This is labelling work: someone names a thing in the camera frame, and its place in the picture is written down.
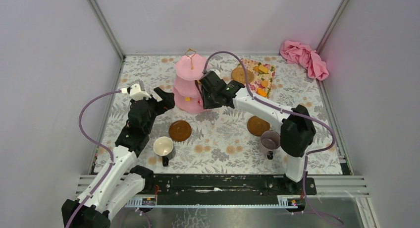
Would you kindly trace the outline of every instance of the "pink cloth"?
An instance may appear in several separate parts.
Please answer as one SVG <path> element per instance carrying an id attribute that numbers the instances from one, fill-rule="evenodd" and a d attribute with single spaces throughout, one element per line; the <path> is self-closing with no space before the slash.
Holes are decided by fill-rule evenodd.
<path id="1" fill-rule="evenodd" d="M 329 75 L 326 63 L 309 45 L 302 45 L 296 41 L 285 41 L 281 45 L 280 54 L 287 63 L 298 63 L 306 68 L 309 78 L 322 81 Z"/>

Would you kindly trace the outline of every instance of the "brown plate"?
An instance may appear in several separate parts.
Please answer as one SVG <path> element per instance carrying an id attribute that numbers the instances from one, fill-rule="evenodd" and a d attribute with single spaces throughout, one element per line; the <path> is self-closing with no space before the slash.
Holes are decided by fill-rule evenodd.
<path id="1" fill-rule="evenodd" d="M 191 135 L 191 126 L 184 120 L 177 120 L 169 127 L 169 136 L 174 141 L 184 141 Z"/>
<path id="2" fill-rule="evenodd" d="M 254 80 L 254 74 L 247 70 L 248 73 L 248 82 L 251 83 Z M 233 80 L 245 84 L 245 72 L 241 66 L 234 69 L 230 75 Z"/>
<path id="3" fill-rule="evenodd" d="M 270 130 L 270 123 L 257 116 L 253 116 L 248 120 L 247 127 L 249 132 L 254 136 L 261 136 L 264 132 Z"/>

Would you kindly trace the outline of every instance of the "pink tray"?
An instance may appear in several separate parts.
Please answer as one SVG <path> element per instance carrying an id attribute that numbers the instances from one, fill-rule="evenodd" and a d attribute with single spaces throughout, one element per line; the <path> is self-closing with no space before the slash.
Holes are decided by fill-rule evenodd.
<path id="1" fill-rule="evenodd" d="M 191 60 L 187 56 L 181 57 L 181 59 L 175 64 L 176 75 L 187 80 L 193 81 L 200 79 L 203 76 L 204 65 L 206 64 L 206 58 L 196 54 L 193 57 L 194 69 L 191 69 Z"/>
<path id="2" fill-rule="evenodd" d="M 197 90 L 196 84 L 194 81 L 187 81 L 180 77 L 175 78 L 175 83 L 173 86 L 178 90 L 178 93 L 184 97 L 190 98 L 199 98 L 200 92 Z"/>
<path id="3" fill-rule="evenodd" d="M 181 94 L 179 94 L 178 90 L 176 88 L 172 89 L 174 93 L 174 100 L 175 105 L 179 107 L 180 109 L 187 111 L 191 114 L 197 114 L 204 112 L 202 103 L 199 104 L 198 101 L 201 101 L 201 98 L 191 98 L 189 102 L 185 101 L 185 97 L 183 97 Z"/>

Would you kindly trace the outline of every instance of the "black mug handle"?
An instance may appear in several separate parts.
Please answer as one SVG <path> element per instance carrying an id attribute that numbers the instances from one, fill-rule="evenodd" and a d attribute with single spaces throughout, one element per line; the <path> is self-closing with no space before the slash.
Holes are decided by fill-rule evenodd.
<path id="1" fill-rule="evenodd" d="M 169 158 L 168 158 L 168 156 L 163 156 L 162 157 L 162 164 L 163 164 L 164 167 L 168 167 L 168 165 L 169 165 Z"/>
<path id="2" fill-rule="evenodd" d="M 267 155 L 267 159 L 272 160 L 274 157 L 274 154 L 272 151 L 269 151 L 268 155 Z"/>

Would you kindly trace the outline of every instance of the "gray mug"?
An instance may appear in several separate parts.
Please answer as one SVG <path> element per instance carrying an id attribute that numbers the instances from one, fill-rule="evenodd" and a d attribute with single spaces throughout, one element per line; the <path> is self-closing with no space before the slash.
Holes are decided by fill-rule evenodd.
<path id="1" fill-rule="evenodd" d="M 269 160 L 274 158 L 274 154 L 279 152 L 280 148 L 280 135 L 272 130 L 268 130 L 261 135 L 260 142 L 258 143 L 258 149 L 265 155 Z"/>
<path id="2" fill-rule="evenodd" d="M 175 157 L 175 148 L 173 148 L 173 141 L 171 138 L 163 136 L 159 137 L 153 143 L 153 151 L 158 156 L 162 157 L 162 164 L 164 167 L 169 165 L 169 160 Z"/>

